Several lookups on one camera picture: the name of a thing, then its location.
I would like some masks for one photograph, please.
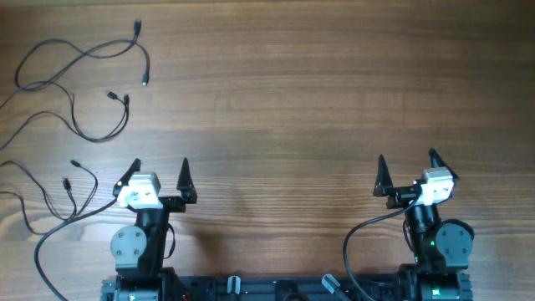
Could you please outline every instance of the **black cable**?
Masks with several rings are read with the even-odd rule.
[[[367,298],[369,299],[370,301],[375,301],[373,298],[371,298],[365,291],[362,287],[360,287],[359,285],[359,282],[357,281],[357,279],[355,278],[355,276],[353,275],[353,272],[351,271],[351,267],[349,266],[349,259],[348,259],[348,254],[347,254],[347,248],[348,248],[348,242],[349,242],[349,239],[351,238],[351,236],[353,236],[353,234],[355,232],[357,232],[357,230],[359,230],[360,228],[362,227],[365,227],[365,226],[368,226],[369,224],[373,224],[375,222],[381,222],[381,221],[384,221],[386,219],[389,219],[389,218],[392,218],[392,217],[397,217],[399,216],[400,214],[402,213],[405,213],[407,211],[409,211],[414,205],[416,204],[416,200],[414,200],[407,208],[404,208],[404,209],[401,209],[397,212],[393,212],[391,214],[387,214],[387,215],[384,215],[382,217],[376,217],[376,218],[372,218],[366,222],[361,222],[359,225],[355,226],[353,229],[351,229],[351,231],[349,231],[348,235],[345,237],[345,240],[344,240],[344,246],[342,247],[342,254],[344,255],[344,264],[345,264],[345,269],[347,270],[348,274],[349,274],[349,277],[351,278],[351,281],[353,281],[353,284],[354,286]]]
[[[134,208],[133,208],[132,206],[130,206],[130,205],[126,206],[126,209],[128,209],[128,210],[130,210],[131,212],[137,214],[137,209],[134,209]]]
[[[44,203],[46,204],[48,210],[50,211],[50,213],[52,213],[52,215],[60,220],[66,220],[66,218],[63,218],[61,217],[61,215],[59,215],[59,213],[56,211],[56,209],[54,208],[54,206],[52,205],[52,203],[50,202],[50,200],[48,199],[48,194],[47,192],[44,190],[44,187],[39,184],[39,182],[32,176],[32,174],[26,169],[26,167],[24,167],[21,163],[17,162],[17,161],[13,161],[13,160],[8,160],[8,161],[4,161],[3,163],[0,164],[0,168],[4,167],[4,166],[7,166],[7,165],[15,165],[16,167],[18,167],[26,176],[28,176],[30,178],[30,180],[32,180],[33,184],[37,185],[37,187],[39,187],[39,189],[41,190],[41,192],[43,193],[43,199],[44,199]],[[10,194],[13,194],[12,192],[9,192],[9,191],[3,191],[3,193],[10,193]]]
[[[52,234],[56,233],[57,231],[59,231],[60,229],[72,224],[73,222],[77,222],[77,221],[81,221],[87,217],[91,217],[95,214],[98,214],[98,213],[101,213],[102,211],[110,208],[111,206],[113,206],[115,203],[117,202],[117,199],[114,199],[113,201],[109,202],[108,204],[106,204],[105,206],[97,209],[97,210],[94,210],[90,213],[87,213],[87,214],[84,214],[82,216],[78,216],[78,217],[74,217],[74,218],[71,218],[65,222],[62,222],[61,224],[59,224],[58,226],[54,227],[52,230],[48,231],[46,234],[44,234],[43,237],[41,237],[41,239],[39,240],[39,242],[37,243],[37,245],[35,246],[35,251],[33,252],[33,260],[35,262],[35,267],[37,268],[38,272],[39,272],[39,275],[41,276],[41,279],[47,284],[48,288],[50,288],[50,290],[60,299],[60,300],[64,300],[64,301],[67,301],[67,299],[52,285],[52,283],[50,282],[50,280],[48,280],[47,276],[45,275],[44,271],[43,271],[43,268],[41,268],[41,263],[39,262],[39,250],[41,249],[41,246],[43,245],[44,241],[47,240],[47,238],[49,238]]]
[[[149,77],[150,77],[149,76],[149,72],[150,72],[150,57],[149,57],[149,53],[146,51],[146,49],[143,48],[141,45],[139,45],[137,43],[137,38],[140,35],[140,31],[141,31],[141,21],[140,20],[135,20],[135,23],[134,23],[134,37],[132,39],[126,39],[126,38],[116,39],[116,40],[113,40],[113,41],[109,41],[109,42],[102,43],[100,45],[94,46],[93,48],[91,48],[91,49],[89,49],[87,51],[83,51],[82,49],[76,47],[74,44],[70,43],[70,41],[67,41],[67,40],[64,40],[64,39],[61,39],[61,38],[47,39],[47,40],[41,41],[37,45],[35,45],[26,54],[26,56],[24,56],[23,60],[18,65],[17,70],[15,71],[15,75],[14,75],[14,81],[15,81],[15,85],[17,86],[17,89],[15,91],[13,91],[6,98],[6,100],[4,100],[4,102],[0,105],[0,110],[16,94],[18,94],[18,93],[20,93],[22,91],[27,91],[27,92],[39,91],[39,90],[45,89],[45,88],[49,87],[51,84],[53,84],[53,85],[56,85],[57,87],[59,87],[69,97],[69,102],[70,102],[70,106],[71,106],[71,119],[73,121],[73,126],[69,125],[69,122],[63,116],[59,115],[58,113],[54,113],[53,111],[49,111],[49,110],[40,111],[38,113],[35,113],[35,114],[31,115],[29,118],[27,118],[23,122],[23,124],[15,131],[15,133],[12,136],[10,136],[8,138],[8,140],[2,146],[0,146],[0,151],[2,151],[6,146],[8,146],[8,144],[15,138],[15,136],[17,136],[18,133],[20,133],[20,131],[26,125],[28,125],[35,117],[37,117],[39,115],[52,115],[52,116],[55,116],[56,118],[59,118],[60,120],[62,120],[65,123],[65,125],[67,125],[67,127],[68,127],[68,129],[70,131],[72,131],[73,133],[75,133],[79,137],[81,137],[81,138],[83,138],[85,140],[88,140],[90,142],[104,142],[104,141],[111,140],[114,137],[116,137],[126,127],[126,123],[128,122],[128,119],[129,119],[129,115],[130,115],[130,109],[129,109],[130,98],[128,97],[128,95],[125,96],[125,99],[121,100],[121,99],[117,98],[117,95],[115,95],[113,93],[109,93],[108,94],[108,96],[110,98],[117,99],[125,107],[124,112],[123,112],[123,116],[121,117],[121,120],[117,124],[117,126],[108,135],[105,135],[103,137],[91,137],[91,136],[86,135],[81,130],[81,128],[78,125],[78,122],[76,121],[76,118],[74,116],[74,96],[73,95],[71,96],[71,94],[63,86],[57,84],[56,81],[65,72],[67,72],[67,70],[70,67],[72,67],[74,64],[76,64],[76,62],[78,62],[79,60],[81,60],[82,58],[84,58],[86,56],[94,58],[94,59],[109,59],[109,58],[113,58],[113,57],[116,57],[116,56],[119,56],[121,54],[126,53],[131,48],[133,48],[134,46],[138,46],[141,49],[141,51],[143,52],[143,54],[145,55],[145,73],[143,74],[142,84],[143,85],[147,85],[148,82],[149,82]],[[23,66],[26,63],[26,61],[28,60],[28,58],[33,53],[35,53],[35,51],[37,51],[39,48],[41,48],[41,47],[43,47],[45,45],[56,44],[56,43],[66,44],[69,47],[73,48],[74,50],[78,51],[80,53],[80,55],[77,58],[73,59],[70,63],[65,65],[65,67],[63,67],[60,71],[58,71],[56,74],[54,74],[50,79],[48,79],[48,80],[40,80],[40,81],[32,82],[32,83],[29,83],[29,84],[21,85],[20,82],[19,82],[18,77],[20,75],[21,69],[23,68]],[[105,47],[108,47],[110,45],[115,45],[117,43],[127,43],[128,45],[126,46],[126,48],[124,48],[123,50],[119,51],[116,54],[108,54],[108,55],[93,54],[95,51],[98,51],[98,50],[100,50],[102,48],[105,48]]]
[[[171,230],[171,232],[173,232],[173,243],[171,244],[171,248],[169,249],[169,255],[167,255],[167,257],[164,257],[164,259],[168,259],[171,257],[171,255],[173,255],[173,252],[175,251],[175,245],[176,245],[175,229],[170,223],[168,223],[167,226],[168,226],[168,229]]]
[[[7,166],[7,165],[15,165],[16,167],[18,167],[27,177],[30,178],[30,180],[32,180],[32,182],[37,185],[37,187],[39,187],[39,189],[41,190],[41,192],[43,193],[43,199],[44,199],[44,203],[46,204],[48,210],[50,211],[50,213],[52,213],[52,215],[62,221],[68,221],[69,219],[73,218],[73,217],[77,217],[79,216],[80,214],[82,214],[82,211],[89,205],[89,203],[91,202],[91,200],[93,199],[93,196],[94,194],[96,193],[97,191],[97,188],[99,186],[99,181],[97,180],[97,177],[94,175],[93,172],[91,172],[90,170],[88,170],[87,168],[83,167],[82,165],[80,165],[77,161],[74,161],[74,160],[71,160],[71,163],[78,167],[78,168],[81,168],[85,171],[87,171],[94,179],[94,185],[93,185],[93,189],[91,190],[91,193],[88,195],[87,199],[85,200],[85,203],[84,205],[80,208],[79,212],[77,211],[77,206],[76,206],[76,201],[74,200],[73,198],[73,195],[72,195],[72,192],[71,192],[71,185],[70,185],[70,182],[69,182],[69,179],[67,178],[64,178],[63,179],[63,184],[64,184],[64,188],[65,188],[65,191],[67,192],[67,196],[69,197],[69,200],[73,203],[73,211],[71,212],[70,216],[67,217],[67,218],[63,218],[61,217],[61,215],[56,211],[56,209],[54,208],[54,206],[52,205],[52,202],[50,201],[49,197],[48,197],[48,193],[46,192],[46,190],[44,189],[44,187],[33,177],[33,175],[26,169],[26,167],[24,167],[21,163],[17,162],[17,161],[5,161],[3,163],[0,164],[0,168],[1,167],[4,167],[4,166]],[[23,211],[23,218],[24,218],[24,223],[26,224],[26,228],[33,234],[35,235],[44,235],[46,232],[36,232],[35,230],[33,230],[33,228],[30,226],[30,222],[28,220],[28,216],[26,215],[26,207],[25,207],[25,204],[24,204],[24,198],[23,196],[19,195],[18,193],[15,193],[15,192],[10,192],[10,191],[0,191],[0,194],[7,194],[7,195],[12,195],[12,196],[16,196],[18,198],[18,200],[21,202],[21,208],[22,208],[22,211]]]
[[[79,127],[78,125],[78,122],[76,121],[76,118],[74,116],[74,96],[71,95],[62,85],[60,84],[57,84],[57,83],[54,83],[54,82],[49,82],[49,81],[38,81],[38,82],[35,82],[35,83],[49,83],[49,84],[53,84],[55,86],[57,86],[58,88],[60,88],[66,95],[67,97],[69,98],[69,103],[70,103],[70,107],[71,107],[71,119],[73,121],[73,126],[70,125],[70,123],[60,114],[58,113],[55,113],[53,111],[49,111],[49,110],[43,110],[43,111],[40,111],[40,112],[37,112],[37,113],[34,113],[33,115],[29,116],[24,122],[23,124],[15,131],[15,133],[13,133],[7,140],[6,142],[4,142],[4,144],[2,146],[0,146],[0,151],[2,151],[3,149],[5,149],[9,143],[11,143],[11,141],[21,132],[21,130],[23,130],[26,125],[28,125],[30,122],[32,122],[37,116],[39,115],[52,115],[58,119],[60,119],[61,121],[63,121],[63,123],[65,124],[65,126],[67,126],[67,128],[73,132],[75,135],[89,141],[89,142],[106,142],[108,140],[111,140],[113,138],[115,138],[118,134],[120,134],[126,127],[126,124],[128,123],[128,119],[130,117],[130,97],[128,95],[125,95],[124,99],[121,100],[117,97],[117,95],[115,95],[114,93],[108,93],[108,97],[110,97],[111,99],[113,100],[117,100],[119,101],[123,106],[124,106],[124,111],[123,111],[123,115],[119,121],[119,123],[117,124],[117,126],[110,132],[108,133],[107,135],[104,135],[102,137],[91,137],[89,135],[86,135],[82,129]],[[9,98],[7,98],[4,103],[2,105],[0,105],[0,109],[11,99],[11,96]]]
[[[31,233],[33,233],[35,235],[44,235],[44,234],[46,234],[46,232],[43,232],[43,233],[37,232],[37,231],[33,230],[32,226],[30,226],[30,222],[28,220],[28,216],[26,216],[26,208],[24,206],[24,198],[23,198],[23,196],[19,195],[18,193],[10,192],[10,191],[0,191],[0,194],[8,194],[8,195],[12,195],[12,196],[18,197],[18,200],[20,201],[20,207],[23,210],[23,217],[24,217],[24,223],[26,224],[26,228]]]
[[[405,237],[405,242],[407,242],[407,247],[409,247],[410,251],[414,253],[415,249],[410,244],[410,239],[409,239],[409,236],[407,235],[407,228],[406,228],[407,220],[406,219],[403,221],[403,225],[401,227],[403,227],[403,236]]]
[[[114,57],[117,57],[117,56],[119,56],[121,54],[126,53],[128,50],[130,50],[134,46],[138,46],[141,49],[141,51],[143,52],[143,54],[145,55],[145,73],[143,74],[142,84],[143,85],[147,85],[149,83],[150,57],[149,57],[149,53],[146,51],[146,49],[143,48],[141,45],[139,45],[137,43],[137,38],[139,37],[140,32],[141,32],[141,20],[135,20],[135,22],[134,22],[134,37],[132,39],[127,39],[127,38],[116,39],[116,40],[113,40],[113,41],[109,41],[109,42],[102,43],[102,44],[99,44],[97,46],[94,46],[93,48],[91,48],[91,49],[89,49],[87,51],[83,51],[82,49],[74,46],[74,44],[70,43],[70,41],[67,41],[67,40],[64,40],[64,39],[61,39],[61,38],[50,38],[50,39],[46,39],[44,41],[41,41],[37,45],[33,46],[33,48],[26,54],[24,59],[18,65],[17,70],[15,71],[15,76],[14,76],[15,85],[17,85],[18,88],[21,88],[24,91],[39,91],[41,89],[44,89],[44,88],[48,87],[50,84],[52,84],[53,82],[58,80],[69,68],[71,68],[79,60],[81,60],[82,58],[84,58],[86,56],[94,58],[94,59],[110,59],[110,58],[114,58]],[[73,48],[74,50],[78,51],[80,53],[80,55],[77,58],[73,59],[70,63],[65,65],[65,67],[63,67],[60,71],[58,71],[56,74],[54,74],[49,80],[42,81],[42,82],[31,83],[31,86],[29,86],[29,84],[27,84],[27,85],[25,85],[23,87],[18,81],[18,76],[20,74],[20,71],[21,71],[22,67],[24,66],[24,63],[26,63],[26,60],[28,60],[28,58],[35,51],[37,51],[39,48],[41,48],[41,47],[43,47],[45,45],[50,45],[50,44],[54,44],[54,43],[66,44],[69,47]],[[119,51],[116,54],[108,54],[108,55],[93,54],[93,52],[95,52],[97,50],[100,50],[102,48],[105,48],[105,47],[108,47],[110,45],[114,45],[114,44],[117,44],[117,43],[127,43],[128,46],[125,49]]]
[[[79,212],[76,211],[76,202],[74,201],[74,197],[73,197],[73,192],[71,192],[71,186],[70,186],[70,183],[69,183],[69,179],[67,178],[64,178],[64,188],[65,188],[65,191],[67,192],[67,196],[69,197],[69,199],[71,200],[71,202],[74,204],[74,211],[73,211],[73,214],[71,215],[71,218],[72,217],[77,217],[79,216],[80,214],[82,214],[82,212],[84,211],[84,209],[89,205],[89,203],[91,202],[91,200],[93,199],[93,196],[94,194],[97,192],[97,189],[99,188],[99,180],[97,179],[97,177],[94,175],[93,172],[91,172],[90,170],[88,170],[87,168],[83,167],[81,164],[79,164],[77,161],[75,160],[71,160],[70,163],[74,166],[74,167],[78,167],[86,172],[88,172],[92,177],[93,177],[93,180],[94,180],[94,184],[93,184],[93,189],[91,189],[91,192],[89,193],[87,199],[85,199],[85,202],[84,202],[84,205],[80,208]]]

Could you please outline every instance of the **cable connector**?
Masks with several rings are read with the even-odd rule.
[[[108,92],[108,94],[106,95],[108,97],[110,97],[111,99],[119,99],[119,97],[117,97],[117,94],[113,93],[113,92]]]
[[[149,73],[147,72],[147,73],[143,74],[143,82],[142,82],[142,84],[143,85],[147,85],[148,83],[149,83]]]
[[[138,36],[141,32],[141,19],[136,19],[134,22],[134,35]]]
[[[80,167],[80,166],[82,166],[81,164],[79,164],[79,163],[78,163],[77,161],[75,161],[75,160],[71,160],[71,161],[70,161],[70,164],[74,165],[74,167]]]
[[[64,177],[64,188],[66,191],[70,191],[70,182],[66,177]]]

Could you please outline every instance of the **wooden table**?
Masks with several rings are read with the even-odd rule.
[[[371,195],[378,155],[403,186],[435,147],[461,177],[441,216],[476,230],[468,271],[476,299],[535,299],[532,16],[527,4],[427,1],[4,8],[2,100],[38,41],[66,38],[87,49],[130,38],[135,18],[151,77],[140,84],[138,49],[83,59],[59,81],[77,97],[80,124],[92,135],[113,127],[121,113],[105,97],[113,90],[130,95],[125,132],[91,144],[42,118],[0,159],[23,162],[67,213],[61,177],[80,202],[92,186],[70,159],[97,173],[95,209],[136,157],[163,193],[174,193],[187,156],[199,202],[171,217],[177,248],[166,266],[179,275],[343,276],[346,232],[387,212]],[[45,79],[75,55],[42,48],[21,80]],[[69,103],[55,88],[16,96],[0,111],[0,140],[46,109],[67,115]],[[27,199],[33,227],[59,223],[19,170],[0,174],[2,190]],[[24,226],[18,200],[2,198],[0,299],[54,299],[33,264],[39,237]],[[115,206],[54,234],[40,255],[52,283],[68,298],[97,299],[101,280],[115,275],[110,239],[134,220]],[[355,272],[391,273],[413,261],[401,222],[357,233]]]

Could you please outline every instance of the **wood grain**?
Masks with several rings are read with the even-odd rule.
[[[97,173],[96,208],[136,157],[172,193],[187,156],[200,198],[171,217],[178,243],[165,265],[180,275],[320,276],[344,275],[346,232],[386,213],[385,200],[371,196],[377,156],[405,185],[429,165],[433,146],[461,177],[441,215],[476,230],[476,299],[535,299],[532,16],[520,2],[4,8],[2,99],[38,41],[90,48],[129,38],[135,18],[152,68],[143,87],[139,50],[80,61],[59,81],[76,94],[80,124],[92,135],[115,125],[120,107],[105,97],[113,90],[130,95],[125,132],[90,144],[42,118],[0,159],[23,162],[66,213],[61,177],[80,201],[92,185],[70,159]],[[75,55],[42,48],[21,80],[45,79]],[[0,111],[0,140],[45,109],[66,115],[69,103],[54,88],[17,96]],[[19,170],[0,175],[3,190],[24,194],[34,227],[58,223]],[[0,210],[0,299],[54,299],[33,265],[39,237],[25,228],[18,200],[3,196]],[[134,220],[113,207],[52,236],[41,258],[54,285],[71,299],[98,298],[100,281],[115,275],[110,239]],[[390,273],[412,260],[399,218],[363,230],[349,252],[359,273]]]

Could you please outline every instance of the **wire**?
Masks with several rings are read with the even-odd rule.
[[[39,182],[32,176],[32,174],[26,169],[26,167],[24,167],[21,163],[17,162],[17,161],[13,161],[13,160],[8,160],[8,161],[4,161],[3,163],[0,164],[0,168],[4,167],[4,166],[8,166],[8,165],[15,165],[16,167],[18,167],[26,176],[28,176],[30,178],[30,180],[32,180],[33,184],[37,185],[37,187],[39,187],[39,189],[41,190],[41,192],[43,193],[43,199],[44,199],[44,203],[46,204],[48,210],[50,211],[50,213],[52,213],[52,215],[60,220],[66,220],[66,218],[62,218],[61,215],[59,215],[59,213],[56,211],[56,209],[54,208],[54,206],[52,205],[52,203],[50,202],[50,200],[48,199],[48,193],[44,190],[44,187],[39,184]],[[12,194],[12,195],[16,195],[18,196],[17,194],[13,194],[12,192],[9,192],[9,191],[3,191],[3,193],[7,193],[7,194]]]
[[[171,257],[171,255],[173,255],[173,252],[175,251],[175,245],[176,245],[175,229],[173,228],[173,226],[170,223],[168,223],[167,226],[168,226],[168,229],[171,230],[171,232],[173,232],[173,243],[171,244],[171,248],[169,249],[169,255],[164,257],[164,259],[168,259],[168,258]]]
[[[50,280],[48,280],[46,274],[43,271],[43,268],[41,267],[41,262],[39,261],[39,250],[41,249],[41,246],[43,246],[44,241],[47,240],[52,234],[56,233],[57,231],[61,230],[64,227],[67,227],[68,225],[72,224],[73,222],[81,221],[87,217],[91,217],[95,214],[101,213],[102,211],[112,207],[117,202],[117,199],[115,198],[113,201],[109,202],[105,206],[94,210],[90,213],[84,214],[82,216],[71,218],[65,222],[62,222],[58,226],[54,227],[52,230],[48,231],[46,234],[44,234],[43,237],[39,240],[37,245],[35,246],[35,251],[33,252],[33,260],[35,262],[35,267],[37,268],[39,275],[41,276],[41,279],[47,284],[48,288],[58,297],[60,300],[66,301],[67,299],[52,285]]]
[[[74,95],[71,95],[62,85],[60,84],[57,84],[57,83],[54,83],[54,82],[50,82],[50,81],[38,81],[38,82],[35,82],[35,83],[49,83],[49,84],[53,84],[55,86],[57,86],[58,88],[60,88],[66,95],[67,97],[69,98],[69,103],[70,103],[70,107],[71,107],[71,110],[70,110],[70,115],[71,115],[71,119],[73,121],[73,126],[70,125],[70,123],[60,114],[58,113],[55,113],[53,111],[49,111],[49,110],[43,110],[43,111],[40,111],[40,112],[37,112],[37,113],[34,113],[33,115],[29,116],[24,122],[23,124],[18,127],[18,129],[6,140],[6,142],[4,142],[4,144],[2,146],[0,146],[0,151],[2,151],[3,149],[5,149],[9,143],[11,143],[11,141],[13,139],[15,139],[15,137],[21,132],[21,130],[23,130],[26,125],[28,125],[30,122],[32,122],[37,116],[39,115],[52,115],[58,119],[60,119],[61,121],[63,121],[63,123],[65,124],[65,126],[67,126],[67,128],[73,132],[75,135],[89,141],[89,142],[106,142],[108,140],[111,140],[113,138],[115,138],[118,134],[120,134],[126,127],[126,124],[128,123],[128,119],[130,117],[130,97],[128,95],[125,95],[125,97],[121,100],[119,98],[117,98],[117,95],[113,94],[113,93],[108,93],[108,96],[113,99],[113,100],[118,100],[123,106],[124,106],[124,110],[123,110],[123,115],[119,121],[119,123],[117,124],[117,126],[108,134],[102,136],[102,137],[91,137],[87,134],[85,134],[82,129],[79,127],[78,125],[78,122],[76,121],[76,118],[74,116],[74,101],[75,101],[75,97]],[[2,105],[0,105],[0,109],[11,99],[11,96],[8,97]]]
[[[48,196],[48,193],[46,192],[46,190],[44,189],[44,187],[35,179],[35,177],[33,177],[33,175],[28,171],[28,169],[26,169],[26,167],[24,167],[21,163],[17,162],[17,161],[12,161],[12,160],[9,160],[9,161],[5,161],[3,162],[2,164],[0,164],[0,168],[1,167],[4,167],[4,166],[8,166],[8,165],[15,165],[16,167],[18,167],[27,177],[30,178],[30,180],[32,180],[32,182],[37,185],[37,187],[39,187],[39,189],[41,190],[41,192],[43,193],[43,199],[44,199],[44,203],[46,204],[48,210],[50,211],[50,213],[52,213],[52,215],[56,218],[58,218],[59,220],[62,220],[62,221],[68,221],[69,219],[73,218],[73,217],[77,217],[79,216],[82,211],[89,205],[89,203],[91,202],[91,200],[93,199],[93,196],[94,194],[96,193],[97,191],[97,188],[99,187],[99,181],[97,180],[96,176],[94,175],[93,172],[91,172],[90,170],[88,170],[87,168],[83,167],[82,165],[80,165],[77,161],[74,161],[74,160],[71,160],[71,163],[73,163],[74,166],[78,167],[78,168],[81,168],[83,169],[84,171],[87,171],[94,179],[94,185],[93,185],[93,189],[91,190],[91,193],[88,195],[87,199],[85,200],[85,203],[84,205],[80,208],[79,212],[77,212],[77,206],[76,206],[76,201],[74,200],[73,198],[73,195],[72,195],[72,192],[70,190],[70,183],[69,183],[69,180],[67,178],[64,178],[64,185],[65,185],[65,182],[68,183],[68,187],[69,189],[67,189],[67,187],[65,187],[65,190],[67,191],[67,196],[69,197],[69,200],[73,203],[73,211],[71,212],[70,216],[67,217],[67,218],[63,218],[57,211],[56,209],[54,208],[54,206],[52,205],[52,202],[50,201],[50,198]],[[21,196],[20,194],[18,193],[15,193],[15,192],[10,192],[10,191],[0,191],[0,194],[4,194],[4,195],[11,195],[11,196],[16,196],[18,198],[18,200],[20,201],[21,203],[21,208],[22,208],[22,211],[23,211],[23,218],[24,218],[24,223],[26,224],[26,228],[33,234],[35,235],[44,235],[46,232],[37,232],[35,230],[33,230],[33,228],[30,226],[30,222],[28,220],[28,216],[26,214],[26,207],[25,207],[25,204],[24,204],[24,198],[23,196]]]
[[[18,200],[20,201],[20,206],[23,210],[23,217],[24,217],[24,223],[26,224],[26,228],[33,234],[35,235],[44,235],[46,234],[46,232],[37,232],[35,230],[33,230],[32,226],[30,226],[30,222],[28,221],[28,217],[26,216],[26,209],[24,207],[24,198],[23,196],[19,195],[18,193],[15,193],[15,192],[10,192],[10,191],[0,191],[0,194],[8,194],[8,195],[12,195],[12,196],[16,196],[18,197]]]
[[[69,102],[70,102],[70,106],[71,106],[70,114],[71,114],[71,120],[72,120],[73,125],[71,126],[69,124],[69,122],[63,116],[59,115],[58,113],[55,113],[55,112],[50,111],[50,110],[40,111],[38,113],[35,113],[35,114],[31,115],[29,118],[27,118],[23,122],[23,124],[15,131],[15,133],[13,135],[11,135],[8,138],[8,140],[2,146],[0,146],[0,151],[5,149],[6,146],[8,146],[8,144],[15,138],[15,136],[17,136],[18,133],[20,133],[20,131],[23,130],[24,127],[26,127],[26,125],[28,125],[32,120],[34,120],[37,116],[40,116],[40,115],[52,115],[52,116],[54,116],[56,118],[59,118],[61,121],[63,121],[65,123],[65,125],[67,126],[67,128],[70,131],[75,133],[77,136],[79,136],[79,137],[81,137],[81,138],[83,138],[85,140],[88,140],[90,142],[104,142],[104,141],[108,141],[108,140],[111,140],[114,137],[116,137],[126,127],[126,124],[128,122],[129,116],[130,116],[130,109],[129,109],[130,98],[128,98],[127,95],[125,96],[125,98],[123,100],[121,100],[121,99],[118,99],[115,94],[111,93],[114,96],[114,98],[112,98],[112,97],[110,97],[110,98],[117,99],[125,107],[123,115],[121,117],[121,120],[117,124],[117,126],[109,134],[104,135],[102,137],[91,137],[89,135],[86,135],[82,131],[82,129],[78,125],[78,122],[76,121],[76,118],[74,116],[74,95],[73,94],[71,95],[63,86],[57,84],[56,81],[63,74],[65,74],[65,72],[67,72],[67,70],[69,70],[69,68],[71,68],[74,64],[76,64],[78,61],[80,61],[82,58],[84,58],[86,56],[94,58],[94,59],[110,59],[110,58],[117,57],[117,56],[119,56],[121,54],[124,54],[127,51],[129,51],[130,49],[132,49],[134,46],[137,46],[137,47],[139,47],[141,49],[141,51],[145,55],[145,73],[143,74],[142,84],[143,85],[147,85],[148,82],[149,82],[150,56],[149,56],[149,53],[146,51],[146,49],[143,46],[141,46],[141,45],[139,45],[137,43],[137,39],[138,39],[138,37],[140,35],[140,31],[141,31],[141,21],[140,20],[135,20],[135,23],[134,23],[134,37],[132,39],[121,38],[121,39],[112,40],[112,41],[109,41],[109,42],[102,43],[102,44],[99,44],[97,46],[94,46],[93,48],[91,48],[91,49],[89,49],[87,51],[83,51],[82,49],[80,49],[80,48],[76,47],[74,44],[72,44],[70,41],[67,41],[67,40],[61,39],[61,38],[46,39],[44,41],[41,41],[41,42],[37,43],[24,56],[23,60],[18,65],[17,70],[15,71],[15,75],[14,75],[14,81],[15,81],[15,85],[17,86],[17,89],[15,91],[13,91],[6,98],[6,100],[4,100],[4,102],[0,105],[0,110],[16,94],[18,94],[20,92],[23,92],[23,91],[26,91],[26,92],[40,91],[40,90],[45,89],[45,88],[47,88],[47,87],[49,87],[50,85],[53,84],[53,85],[59,87],[69,97]],[[128,45],[123,50],[121,50],[121,51],[119,51],[118,53],[115,53],[115,54],[108,54],[108,55],[94,54],[94,52],[96,52],[96,51],[98,51],[98,50],[100,50],[102,48],[105,48],[105,47],[108,47],[108,46],[111,46],[111,45],[115,45],[115,44],[118,44],[118,43],[127,43]],[[24,64],[28,60],[28,58],[33,53],[35,53],[39,48],[41,48],[43,46],[46,46],[46,45],[51,45],[51,44],[65,44],[65,45],[68,45],[70,48],[73,48],[74,50],[79,52],[79,56],[76,57],[75,59],[73,59],[67,65],[65,65],[60,71],[58,71],[56,74],[54,74],[48,80],[40,80],[40,81],[32,82],[32,83],[29,83],[29,84],[25,84],[25,85],[20,84],[20,81],[19,81],[18,78],[19,78],[20,72],[21,72]]]
[[[348,259],[348,253],[347,253],[347,249],[348,249],[348,242],[349,242],[349,239],[351,238],[351,236],[353,236],[353,234],[355,232],[357,232],[357,230],[359,230],[360,228],[363,228],[365,226],[368,226],[370,224],[373,224],[375,222],[381,222],[381,221],[384,221],[386,219],[389,219],[389,218],[392,218],[392,217],[397,217],[399,216],[400,214],[403,214],[407,211],[409,211],[414,205],[416,204],[416,200],[414,200],[407,208],[404,208],[404,209],[401,209],[397,212],[393,212],[391,214],[387,214],[387,215],[384,215],[382,217],[376,217],[376,218],[372,218],[366,222],[361,222],[359,225],[355,226],[353,229],[351,229],[351,231],[349,231],[348,235],[346,235],[345,237],[345,240],[344,240],[344,246],[342,248],[342,253],[344,255],[344,264],[345,264],[345,269],[347,270],[348,274],[349,274],[349,277],[351,278],[351,281],[353,281],[353,284],[354,286],[367,298],[369,299],[370,301],[375,301],[373,298],[371,298],[365,291],[362,287],[360,287],[359,285],[359,282],[357,281],[357,279],[355,278],[355,276],[353,275],[353,272],[351,271],[351,267],[349,266],[349,259]]]
[[[102,44],[99,44],[97,46],[94,46],[93,48],[91,48],[91,49],[89,49],[87,51],[83,51],[82,49],[80,49],[80,48],[76,47],[74,44],[72,44],[70,41],[67,41],[67,40],[61,39],[61,38],[50,38],[50,39],[46,39],[44,41],[41,41],[37,45],[33,46],[33,48],[26,54],[24,59],[18,65],[17,70],[15,71],[15,76],[14,76],[15,85],[17,85],[18,88],[22,88],[21,84],[18,81],[18,76],[20,74],[20,71],[21,71],[22,67],[24,66],[24,63],[26,63],[26,60],[28,60],[28,58],[35,51],[37,51],[39,48],[41,48],[41,47],[43,47],[45,45],[50,45],[50,44],[54,44],[54,43],[66,44],[70,48],[73,48],[74,50],[78,51],[80,53],[80,55],[78,57],[76,57],[75,59],[73,59],[70,63],[65,65],[65,67],[63,67],[60,71],[58,71],[56,74],[54,74],[49,80],[46,80],[46,81],[43,81],[43,82],[31,83],[31,86],[29,86],[30,84],[25,85],[24,88],[23,88],[24,91],[39,91],[41,89],[45,89],[50,84],[52,84],[53,82],[58,80],[65,72],[67,72],[67,70],[69,70],[69,68],[71,68],[79,60],[81,60],[82,58],[84,58],[86,56],[94,58],[94,59],[110,59],[110,58],[114,58],[114,57],[117,57],[117,56],[119,56],[121,54],[126,53],[127,51],[132,49],[134,46],[138,46],[141,49],[141,51],[143,52],[143,54],[145,55],[145,73],[143,75],[143,85],[147,85],[148,81],[149,81],[149,72],[150,72],[150,57],[149,57],[149,53],[146,51],[146,49],[143,46],[141,46],[141,45],[139,45],[137,43],[137,38],[140,35],[140,31],[141,31],[141,21],[140,20],[135,20],[135,23],[134,23],[134,37],[132,39],[120,38],[120,39],[112,40],[112,41],[109,41],[109,42],[102,43]],[[121,50],[121,51],[119,51],[118,53],[115,53],[115,54],[109,54],[109,55],[93,54],[93,52],[95,52],[97,50],[100,50],[102,48],[105,48],[105,47],[108,47],[108,46],[111,46],[111,45],[115,45],[117,43],[127,43],[128,46],[125,49],[123,49],[123,50]]]
[[[403,225],[401,225],[401,227],[403,228],[403,236],[405,237],[405,242],[407,242],[407,247],[409,247],[410,251],[414,253],[415,249],[410,244],[409,236],[407,235],[407,228],[406,228],[407,220],[406,219],[403,221]]]

